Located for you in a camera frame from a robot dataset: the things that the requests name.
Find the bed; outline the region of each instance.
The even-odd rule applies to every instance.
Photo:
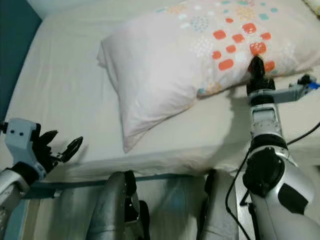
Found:
[[[286,0],[306,12],[301,0]],[[42,132],[57,129],[51,146],[63,150],[83,136],[77,155],[58,166],[47,182],[82,182],[108,178],[116,171],[137,176],[202,174],[210,168],[233,171],[250,141],[250,119],[245,86],[199,100],[194,107],[152,128],[127,154],[123,151],[118,96],[109,76],[96,60],[100,40],[120,23],[179,0],[97,1],[48,16],[30,46],[11,98],[6,119],[41,123]],[[309,73],[320,79],[320,67]],[[287,88],[303,73],[276,79]],[[285,138],[289,141],[320,120],[319,92],[299,102],[279,106]],[[219,109],[219,115],[208,109]],[[320,132],[290,146],[300,165],[318,165]],[[12,157],[0,137],[0,168]]]

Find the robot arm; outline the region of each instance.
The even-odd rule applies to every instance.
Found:
[[[12,168],[0,172],[0,240],[4,238],[11,212],[37,180],[43,180],[57,166],[67,162],[80,148],[83,137],[72,141],[63,153],[52,153],[48,144],[57,135],[49,131],[40,136],[41,125],[20,118],[0,124],[5,144],[13,156]]]
[[[276,104],[297,101],[320,85],[304,75],[288,90],[276,90],[273,79],[265,77],[258,56],[253,58],[251,70],[247,94],[252,140],[243,183],[254,206],[256,239],[319,239],[320,226],[304,216],[314,186],[289,153]]]

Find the pillowcase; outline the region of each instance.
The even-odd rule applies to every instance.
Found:
[[[304,0],[304,1],[315,12],[315,14],[320,16],[320,0]]]
[[[320,65],[319,24],[278,0],[187,0],[125,23],[98,55],[119,96],[124,151],[197,96],[242,83],[255,55],[272,76]]]

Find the fabric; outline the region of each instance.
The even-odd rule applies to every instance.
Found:
[[[320,16],[320,0],[304,0],[315,14]]]
[[[243,83],[255,55],[272,76],[320,65],[319,41],[316,16],[277,0],[187,0],[131,20],[100,49],[120,99],[124,151],[197,95]]]
[[[306,19],[313,19],[303,1],[288,1]],[[57,129],[50,143],[54,152],[83,136],[78,153],[55,168],[46,182],[105,180],[126,170],[133,170],[137,177],[198,175],[211,168],[234,171],[239,166],[251,137],[245,86],[197,100],[188,111],[149,130],[129,153],[123,151],[118,96],[106,69],[96,60],[101,39],[128,19],[178,2],[102,0],[43,21],[23,64],[6,119],[40,123],[41,133]],[[320,67],[308,72],[320,79]],[[302,74],[276,78],[277,89],[287,88]],[[319,105],[319,91],[279,105],[287,141],[319,122]],[[0,169],[13,164],[4,139],[1,134]],[[319,146],[320,131],[315,131],[289,149],[298,164],[319,165]]]

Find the black cable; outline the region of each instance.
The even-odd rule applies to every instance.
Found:
[[[228,190],[228,192],[226,193],[226,196],[225,196],[225,209],[226,209],[226,211],[231,215],[231,217],[232,217],[233,220],[236,222],[236,224],[241,228],[241,230],[242,230],[243,234],[245,235],[245,237],[246,237],[248,240],[251,240],[250,237],[249,237],[249,235],[248,235],[248,233],[246,232],[245,228],[244,228],[244,227],[242,226],[242,224],[239,222],[239,220],[237,219],[237,217],[231,212],[231,209],[230,209],[229,204],[228,204],[228,200],[229,200],[229,196],[230,196],[230,193],[231,193],[231,191],[232,191],[232,188],[233,188],[234,185],[235,185],[236,179],[237,179],[237,177],[238,177],[241,169],[242,169],[242,168],[244,167],[244,165],[245,165],[245,162],[246,162],[246,160],[247,160],[247,158],[248,158],[248,156],[249,156],[249,153],[250,153],[250,149],[249,149],[248,152],[246,153],[246,155],[245,155],[245,157],[244,157],[244,159],[243,159],[243,161],[242,161],[242,163],[241,163],[238,171],[236,172],[235,177],[234,177],[234,179],[233,179],[233,181],[232,181],[232,183],[231,183],[231,185],[230,185],[230,187],[229,187],[229,190]]]
[[[308,136],[309,134],[313,133],[315,130],[317,130],[317,128],[320,127],[320,122],[314,126],[314,128],[312,128],[310,131],[307,131],[305,134],[302,134],[301,136],[291,140],[290,142],[287,143],[287,145],[290,145],[290,144],[294,144],[295,142],[305,138],[306,136]]]

